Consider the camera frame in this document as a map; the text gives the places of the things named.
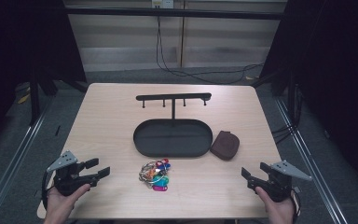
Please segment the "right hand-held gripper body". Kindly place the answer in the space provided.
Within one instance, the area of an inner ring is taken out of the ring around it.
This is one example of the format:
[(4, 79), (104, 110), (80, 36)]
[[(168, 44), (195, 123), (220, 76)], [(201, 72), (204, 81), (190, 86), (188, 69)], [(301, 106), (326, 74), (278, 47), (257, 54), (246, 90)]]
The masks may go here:
[(247, 187), (252, 190), (256, 187), (262, 188), (275, 203), (280, 203), (291, 196), (293, 177), (312, 180), (310, 175), (305, 174), (288, 161), (275, 162), (269, 166), (272, 171), (267, 180), (252, 176), (251, 187)]

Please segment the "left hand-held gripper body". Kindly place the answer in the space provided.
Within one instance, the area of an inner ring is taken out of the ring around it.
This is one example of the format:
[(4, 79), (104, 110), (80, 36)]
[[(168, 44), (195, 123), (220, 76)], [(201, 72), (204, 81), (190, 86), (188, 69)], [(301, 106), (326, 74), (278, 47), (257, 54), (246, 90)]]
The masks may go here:
[(92, 175), (80, 175), (81, 171), (78, 170), (77, 166), (81, 162), (70, 150), (66, 150), (48, 166), (47, 173), (55, 173), (53, 177), (54, 187), (61, 195), (69, 196), (85, 184), (90, 184), (91, 187), (97, 186), (97, 184), (90, 183)]

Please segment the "brown leather pouch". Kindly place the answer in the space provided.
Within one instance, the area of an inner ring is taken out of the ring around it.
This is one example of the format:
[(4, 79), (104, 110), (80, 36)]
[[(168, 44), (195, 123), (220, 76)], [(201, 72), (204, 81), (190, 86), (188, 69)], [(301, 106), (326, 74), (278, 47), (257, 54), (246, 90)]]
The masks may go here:
[(210, 151), (219, 159), (229, 161), (237, 154), (240, 145), (239, 138), (226, 131), (221, 131), (210, 147)]

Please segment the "bunch of keys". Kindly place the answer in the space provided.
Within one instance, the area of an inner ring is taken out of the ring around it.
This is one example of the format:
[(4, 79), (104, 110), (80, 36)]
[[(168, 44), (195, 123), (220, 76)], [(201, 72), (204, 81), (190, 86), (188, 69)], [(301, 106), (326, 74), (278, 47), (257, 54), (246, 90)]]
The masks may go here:
[(168, 159), (150, 161), (144, 164), (138, 174), (139, 180), (154, 191), (166, 191), (170, 179), (171, 164)]

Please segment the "black key rack with tray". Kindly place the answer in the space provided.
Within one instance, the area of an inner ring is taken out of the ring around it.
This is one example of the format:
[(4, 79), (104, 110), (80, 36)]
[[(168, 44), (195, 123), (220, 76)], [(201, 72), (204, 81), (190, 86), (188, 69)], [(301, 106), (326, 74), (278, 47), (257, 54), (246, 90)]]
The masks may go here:
[(139, 124), (133, 133), (136, 149), (147, 157), (195, 158), (204, 155), (212, 145), (213, 132), (209, 125), (198, 119), (178, 119), (176, 101), (186, 105), (188, 99), (200, 99), (204, 105), (212, 98), (209, 92), (137, 95), (145, 107), (146, 101), (171, 100), (170, 119), (149, 119)]

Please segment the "person's left hand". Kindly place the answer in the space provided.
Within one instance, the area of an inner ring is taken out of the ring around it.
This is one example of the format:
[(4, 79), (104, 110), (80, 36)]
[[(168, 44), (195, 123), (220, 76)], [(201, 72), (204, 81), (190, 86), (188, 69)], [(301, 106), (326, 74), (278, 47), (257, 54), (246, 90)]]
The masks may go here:
[(75, 207), (77, 200), (90, 190), (90, 184), (85, 184), (69, 196), (61, 195), (53, 187), (48, 191), (48, 209), (44, 224), (64, 224)]

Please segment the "person's right hand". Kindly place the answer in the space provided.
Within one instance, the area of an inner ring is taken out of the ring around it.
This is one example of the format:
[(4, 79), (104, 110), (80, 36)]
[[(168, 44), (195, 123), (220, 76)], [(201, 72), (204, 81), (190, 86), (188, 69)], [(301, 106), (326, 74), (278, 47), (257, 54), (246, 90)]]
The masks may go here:
[(260, 187), (255, 188), (256, 194), (265, 205), (270, 224), (293, 224), (295, 207), (290, 199), (275, 203)]

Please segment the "black stand leg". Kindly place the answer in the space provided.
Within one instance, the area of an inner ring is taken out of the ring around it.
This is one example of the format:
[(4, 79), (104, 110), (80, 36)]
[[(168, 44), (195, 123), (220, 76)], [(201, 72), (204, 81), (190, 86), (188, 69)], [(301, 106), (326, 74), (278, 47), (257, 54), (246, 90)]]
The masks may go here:
[(33, 70), (30, 75), (30, 96), (31, 96), (31, 108), (32, 108), (30, 125), (33, 126), (40, 116), (38, 81), (37, 81), (37, 74), (35, 70)]

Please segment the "dark curtain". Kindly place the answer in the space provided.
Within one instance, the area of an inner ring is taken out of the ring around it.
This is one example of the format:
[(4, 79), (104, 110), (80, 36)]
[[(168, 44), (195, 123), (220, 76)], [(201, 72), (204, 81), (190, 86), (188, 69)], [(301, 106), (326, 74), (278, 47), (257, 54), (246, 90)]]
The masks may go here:
[(30, 84), (53, 95), (56, 80), (85, 91), (87, 81), (63, 0), (0, 0), (0, 132), (16, 87)]
[(358, 173), (358, 0), (286, 0), (262, 77), (294, 79)]

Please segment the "metal floor rail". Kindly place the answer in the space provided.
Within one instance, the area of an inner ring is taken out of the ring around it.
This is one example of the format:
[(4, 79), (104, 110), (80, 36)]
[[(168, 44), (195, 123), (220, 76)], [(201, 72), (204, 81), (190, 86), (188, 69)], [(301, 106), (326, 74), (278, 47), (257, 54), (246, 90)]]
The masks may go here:
[(334, 196), (332, 190), (328, 187), (315, 159), (311, 155), (301, 132), (292, 124), (292, 121), (289, 118), (288, 108), (284, 101), (280, 98), (274, 98), (274, 101), (276, 102), (276, 105), (282, 115), (282, 119), (284, 120), (286, 127), (289, 129), (289, 133), (292, 135), (299, 154), (310, 171), (313, 183), (321, 195), (322, 201), (324, 202), (324, 205), (333, 222), (335, 224), (349, 224), (336, 197)]
[(46, 114), (51, 108), (51, 104), (54, 100), (54, 96), (49, 96), (46, 105), (42, 109), (40, 115), (37, 117), (35, 122), (28, 127), (26, 134), (21, 140), (20, 145), (17, 147), (17, 151), (10, 163), (6, 166), (6, 170), (3, 176), (0, 178), (0, 207), (7, 196), (10, 186), (19, 171), (21, 164), (23, 163), (28, 151), (34, 142), (35, 137), (39, 133), (39, 130), (44, 122)]

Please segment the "black horizontal frame bar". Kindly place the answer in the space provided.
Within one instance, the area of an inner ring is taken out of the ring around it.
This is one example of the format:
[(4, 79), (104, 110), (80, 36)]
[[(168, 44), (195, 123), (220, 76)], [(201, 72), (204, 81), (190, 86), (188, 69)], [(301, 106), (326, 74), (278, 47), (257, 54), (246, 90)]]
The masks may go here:
[(115, 16), (157, 16), (157, 17), (188, 17), (188, 18), (221, 18), (275, 20), (286, 17), (283, 13), (194, 10), (194, 9), (153, 9), (153, 8), (116, 8), (116, 7), (66, 7), (67, 14), (81, 15), (115, 15)]

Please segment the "white wall socket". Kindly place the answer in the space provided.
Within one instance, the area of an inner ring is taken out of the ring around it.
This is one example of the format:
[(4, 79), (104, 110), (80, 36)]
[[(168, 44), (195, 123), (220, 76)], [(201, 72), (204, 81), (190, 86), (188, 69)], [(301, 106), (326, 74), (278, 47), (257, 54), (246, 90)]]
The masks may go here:
[(174, 9), (173, 0), (151, 0), (152, 8)]

